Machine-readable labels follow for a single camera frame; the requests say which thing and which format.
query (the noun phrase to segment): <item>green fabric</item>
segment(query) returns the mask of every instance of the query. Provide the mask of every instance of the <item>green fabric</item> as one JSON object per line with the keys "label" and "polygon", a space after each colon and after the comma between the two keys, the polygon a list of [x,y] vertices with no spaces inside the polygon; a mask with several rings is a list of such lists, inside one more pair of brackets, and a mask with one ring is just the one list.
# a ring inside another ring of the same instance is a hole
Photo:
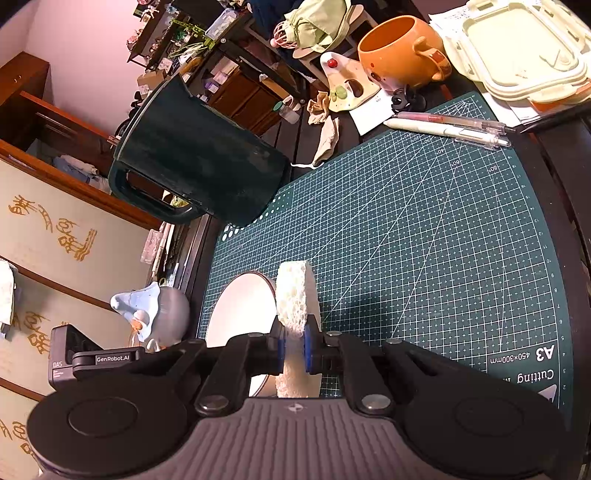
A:
{"label": "green fabric", "polygon": [[324,51],[337,39],[350,6],[350,0],[304,0],[285,15],[287,41],[297,42],[300,48]]}

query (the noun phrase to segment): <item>dark green pitcher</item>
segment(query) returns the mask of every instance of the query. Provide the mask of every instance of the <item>dark green pitcher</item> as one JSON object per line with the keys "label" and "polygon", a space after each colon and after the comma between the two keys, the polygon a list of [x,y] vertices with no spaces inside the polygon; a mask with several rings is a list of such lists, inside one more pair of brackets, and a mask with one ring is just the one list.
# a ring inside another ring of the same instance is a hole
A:
{"label": "dark green pitcher", "polygon": [[[289,161],[192,96],[182,78],[162,83],[125,130],[109,172],[114,194],[168,223],[210,213],[245,226],[279,188]],[[189,202],[173,207],[127,181],[135,171]]]}

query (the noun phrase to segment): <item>beige cloth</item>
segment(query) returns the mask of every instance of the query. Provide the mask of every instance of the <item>beige cloth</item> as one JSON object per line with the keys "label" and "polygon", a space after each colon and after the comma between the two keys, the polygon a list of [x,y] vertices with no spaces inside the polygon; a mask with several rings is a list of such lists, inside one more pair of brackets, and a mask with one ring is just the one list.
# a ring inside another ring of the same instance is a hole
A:
{"label": "beige cloth", "polygon": [[321,124],[329,116],[330,98],[327,92],[318,92],[316,100],[308,101],[307,110],[310,114],[309,125]]}
{"label": "beige cloth", "polygon": [[318,144],[316,155],[314,155],[312,166],[318,167],[324,160],[328,160],[335,151],[338,141],[339,119],[335,118],[332,120],[331,117],[328,117],[320,132],[320,143]]}
{"label": "beige cloth", "polygon": [[351,0],[304,0],[285,14],[287,41],[318,53],[330,50],[347,36],[352,11]]}

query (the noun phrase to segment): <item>small jar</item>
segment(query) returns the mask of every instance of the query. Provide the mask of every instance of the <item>small jar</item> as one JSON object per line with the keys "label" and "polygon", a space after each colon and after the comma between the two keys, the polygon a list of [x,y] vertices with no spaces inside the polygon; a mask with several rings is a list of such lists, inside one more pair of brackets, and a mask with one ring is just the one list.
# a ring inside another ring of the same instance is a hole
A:
{"label": "small jar", "polygon": [[300,119],[300,114],[292,110],[289,106],[283,102],[277,102],[273,107],[273,111],[281,115],[285,120],[291,124],[296,124]]}

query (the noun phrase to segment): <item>white bowl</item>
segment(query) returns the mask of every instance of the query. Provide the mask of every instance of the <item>white bowl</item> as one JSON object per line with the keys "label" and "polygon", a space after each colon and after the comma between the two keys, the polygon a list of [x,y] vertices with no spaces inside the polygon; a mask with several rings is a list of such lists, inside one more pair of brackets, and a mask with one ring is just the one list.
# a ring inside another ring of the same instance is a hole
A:
{"label": "white bowl", "polygon": [[[273,281],[259,272],[238,275],[213,308],[205,335],[207,346],[224,346],[230,338],[244,333],[269,333],[276,315]],[[251,397],[269,397],[276,392],[272,375],[252,377]]]}

